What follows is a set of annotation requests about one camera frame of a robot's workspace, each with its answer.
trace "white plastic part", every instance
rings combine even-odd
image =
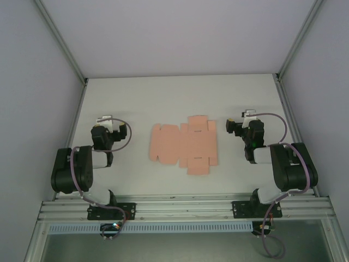
[[[271,164],[272,155],[269,147],[256,148],[253,151],[256,164]]]
[[[103,126],[109,130],[109,133],[113,133],[113,120],[106,120],[103,122],[98,122],[101,119],[111,118],[112,116],[102,116],[101,118],[97,118],[96,123],[100,126]]]
[[[245,110],[245,116],[244,116],[244,122],[242,123],[242,128],[248,127],[249,123],[252,120],[257,120],[256,116],[248,116],[248,115],[254,115],[255,113],[256,113],[256,110],[254,109]]]
[[[110,192],[102,185],[93,181],[91,188],[88,192],[84,192],[83,196],[93,201],[94,203],[108,205],[110,201]]]
[[[284,192],[281,192],[281,190],[275,185],[275,183],[261,187],[260,189],[258,189],[257,193],[258,198],[262,204],[270,204],[278,197],[285,194]]]
[[[105,168],[108,165],[107,154],[104,152],[92,151],[92,168]]]

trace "cable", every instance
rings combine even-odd
[[[129,142],[131,141],[131,138],[132,138],[132,128],[131,128],[131,126],[130,126],[126,121],[121,120],[121,119],[118,119],[118,118],[112,118],[112,117],[111,117],[111,118],[106,118],[106,119],[98,120],[97,122],[103,122],[103,121],[107,121],[107,120],[115,120],[115,121],[119,121],[119,122],[125,123],[126,126],[127,126],[127,127],[129,128],[129,130],[130,130],[129,139],[127,140],[127,142],[126,142],[125,145],[123,145],[122,147],[119,147],[119,148],[117,148],[117,149],[114,149],[114,150],[95,150],[96,152],[105,152],[105,153],[116,152],[116,151],[119,151],[119,150],[125,148],[125,147],[129,144]],[[101,208],[103,208],[103,209],[116,209],[116,210],[120,211],[120,212],[122,213],[122,215],[123,215],[123,223],[122,223],[122,226],[120,227],[119,231],[118,231],[112,238],[110,238],[110,239],[112,240],[112,239],[116,238],[116,237],[120,234],[122,228],[124,227],[124,224],[126,223],[127,218],[126,218],[125,211],[124,211],[123,209],[117,207],[117,206],[106,206],[106,205],[102,205],[102,204],[100,204],[100,203],[95,203],[95,202],[93,202],[93,201],[91,201],[91,200],[89,200],[88,198],[85,198],[85,197],[83,196],[83,191],[81,190],[81,188],[79,187],[79,184],[77,183],[76,176],[75,176],[75,171],[74,171],[74,153],[75,153],[75,151],[76,151],[78,148],[80,148],[80,147],[79,147],[79,146],[75,146],[75,147],[71,150],[71,154],[70,154],[70,172],[71,172],[71,177],[73,178],[74,185],[75,185],[77,191],[79,192],[81,199],[84,200],[84,201],[86,201],[86,202],[88,202],[88,203],[90,203],[90,204],[99,206],[99,207],[101,207]]]
[[[264,226],[266,225],[266,221],[268,219],[268,216],[269,216],[269,213],[271,211],[271,209],[273,208],[273,206],[276,204],[276,202],[280,202],[282,199],[286,198],[289,196],[289,194],[303,194],[305,193],[306,191],[308,191],[308,189],[310,188],[310,175],[309,175],[309,171],[308,171],[308,168],[306,167],[306,163],[303,159],[303,157],[300,155],[300,153],[298,152],[298,150],[288,144],[288,143],[280,143],[281,145],[285,145],[285,146],[288,146],[289,148],[291,148],[297,155],[297,157],[299,158],[300,160],[300,163],[302,164],[302,167],[304,169],[304,173],[305,173],[305,177],[306,177],[306,186],[305,188],[302,190],[302,191],[289,191],[288,193],[278,197],[275,201],[273,201],[270,205],[270,207],[268,208],[265,216],[264,216],[264,219],[263,219],[263,223],[262,223],[262,233],[261,233],[261,236],[262,236],[262,242],[263,242],[263,247],[264,249],[266,250],[266,252],[268,253],[268,255],[271,257],[271,258],[274,258],[274,259],[282,259],[285,255],[286,255],[286,247],[285,245],[282,243],[282,241],[273,236],[274,238],[278,239],[281,243],[282,243],[282,254],[280,256],[275,256],[275,255],[272,255],[272,253],[269,251],[268,247],[267,247],[267,243],[266,243],[266,239],[264,238]]]
[[[274,259],[282,259],[282,258],[286,255],[286,246],[285,246],[285,244],[284,244],[284,243],[281,241],[281,239],[279,239],[278,237],[276,237],[276,236],[269,236],[269,237],[272,237],[272,238],[274,238],[274,239],[279,240],[279,241],[281,242],[281,244],[282,244],[282,254],[281,254],[280,256],[272,255],[272,253],[269,251],[269,249],[268,249],[268,247],[267,247],[266,239],[265,239],[265,237],[264,237],[264,227],[265,227],[265,225],[266,225],[266,221],[267,221],[267,219],[268,219],[269,213],[270,213],[271,209],[273,208],[273,206],[274,206],[276,203],[278,203],[278,202],[281,201],[282,199],[285,199],[285,198],[288,197],[290,194],[303,194],[303,193],[305,193],[306,191],[308,191],[308,189],[310,188],[310,175],[309,175],[308,168],[306,167],[306,163],[305,163],[303,157],[302,157],[302,156],[300,155],[300,153],[298,152],[298,150],[297,150],[294,146],[292,146],[292,145],[290,145],[290,144],[288,144],[288,143],[283,142],[283,141],[285,140],[286,135],[287,135],[287,123],[286,123],[286,121],[284,120],[284,118],[283,118],[282,116],[277,115],[277,114],[274,114],[274,113],[260,113],[260,114],[253,114],[253,115],[248,115],[248,116],[276,116],[277,118],[279,118],[279,119],[282,120],[282,122],[284,123],[284,126],[285,126],[285,132],[284,132],[284,136],[281,138],[281,140],[278,142],[278,144],[288,146],[290,149],[292,149],[292,150],[295,152],[295,154],[297,155],[297,157],[298,157],[299,160],[300,160],[300,163],[302,164],[302,167],[303,167],[304,173],[305,173],[305,177],[306,177],[306,186],[305,186],[305,188],[304,188],[303,190],[301,190],[301,191],[290,191],[290,192],[288,192],[288,193],[286,193],[286,194],[284,194],[284,195],[278,197],[275,201],[273,201],[273,202],[271,203],[271,205],[270,205],[270,207],[268,208],[268,210],[267,210],[267,212],[266,212],[266,214],[265,214],[265,216],[264,216],[264,219],[263,219],[263,223],[262,223],[262,232],[261,232],[261,233],[258,232],[258,233],[261,234],[261,236],[262,236],[263,247],[264,247],[264,249],[266,250],[266,252],[268,253],[268,255],[269,255],[271,258],[274,258]]]
[[[117,148],[117,149],[112,149],[112,150],[94,150],[95,152],[105,152],[105,153],[116,152],[116,151],[119,151],[119,150],[121,150],[121,149],[124,149],[124,148],[129,144],[129,142],[131,141],[131,138],[132,138],[132,128],[131,128],[131,126],[128,124],[128,122],[123,121],[123,120],[118,119],[118,118],[113,118],[113,117],[100,119],[100,120],[97,120],[97,122],[100,123],[100,122],[104,122],[104,121],[107,121],[107,120],[115,120],[115,121],[119,121],[119,122],[122,122],[122,123],[126,124],[126,126],[127,126],[127,127],[129,128],[129,130],[130,130],[129,140],[127,140],[127,142],[126,142],[125,145],[123,145],[122,147],[119,147],[119,148]]]
[[[285,126],[285,133],[284,136],[281,138],[281,140],[279,141],[279,143],[283,142],[285,140],[285,137],[287,135],[287,123],[286,121],[283,119],[282,116],[274,114],[274,113],[260,113],[260,114],[253,114],[253,115],[247,115],[247,116],[276,116],[277,118],[281,119],[282,122],[284,123]]]
[[[75,146],[72,150],[71,150],[71,154],[70,154],[70,171],[71,171],[71,177],[73,179],[73,182],[74,182],[74,185],[77,189],[77,191],[79,192],[80,194],[80,197],[82,200],[92,204],[92,205],[96,205],[96,206],[99,206],[103,209],[116,209],[118,211],[120,211],[123,215],[123,223],[122,223],[122,226],[120,227],[119,231],[111,238],[112,239],[115,239],[121,232],[122,228],[124,227],[124,224],[126,223],[126,214],[125,214],[125,211],[123,209],[121,209],[120,207],[117,207],[117,206],[106,206],[106,205],[102,205],[100,203],[95,203],[91,200],[89,200],[88,198],[84,197],[83,196],[83,191],[81,190],[79,184],[77,183],[77,180],[76,180],[76,176],[75,176],[75,171],[74,171],[74,153],[75,151],[80,148],[79,146]]]

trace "white platform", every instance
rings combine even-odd
[[[271,74],[90,79],[73,146],[91,145],[95,120],[112,115],[127,121],[134,134],[129,146],[114,153],[112,167],[94,170],[95,182],[115,194],[251,193],[272,182],[273,173],[271,164],[247,162],[242,139],[226,133],[226,119],[241,121],[245,109],[284,116]],[[179,125],[192,115],[216,120],[219,165],[211,166],[206,176],[190,176],[178,164],[149,160],[152,126]],[[260,119],[266,144],[278,142],[283,123],[273,116]],[[285,141],[292,142],[291,136]]]

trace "glass panel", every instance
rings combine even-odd
[[[332,261],[320,221],[278,221],[273,235],[287,248],[283,261]],[[280,243],[267,239],[274,254]],[[66,261],[270,261],[252,233],[49,235],[43,262]]]

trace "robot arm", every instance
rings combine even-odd
[[[306,187],[304,169],[293,150],[281,144],[273,144],[268,147],[264,145],[264,123],[255,116],[249,116],[249,114],[255,113],[255,110],[243,112],[244,121],[242,123],[236,123],[229,118],[226,122],[226,130],[230,134],[235,133],[235,136],[240,136],[245,142],[247,161],[251,164],[269,163],[272,165],[274,183],[255,189],[250,201],[235,201],[234,209],[238,210],[238,212],[234,212],[236,218],[262,218],[269,207],[268,204],[289,191],[303,190]],[[317,171],[305,145],[303,143],[291,145],[296,148],[306,163],[310,175],[310,186],[316,186],[318,182]],[[278,214],[280,217],[282,216],[281,212],[277,212],[280,210],[280,206],[275,205],[274,217],[277,217]]]
[[[84,197],[95,203],[109,205],[116,202],[115,196],[110,190],[93,182],[93,169],[112,165],[113,153],[108,151],[111,151],[114,142],[126,138],[127,128],[122,123],[119,131],[113,130],[112,120],[107,120],[96,124],[91,129],[91,135],[93,147],[81,146],[74,153],[75,177]],[[51,176],[51,186],[57,193],[70,194],[77,191],[71,176],[70,154],[71,148],[61,148],[57,151]]]

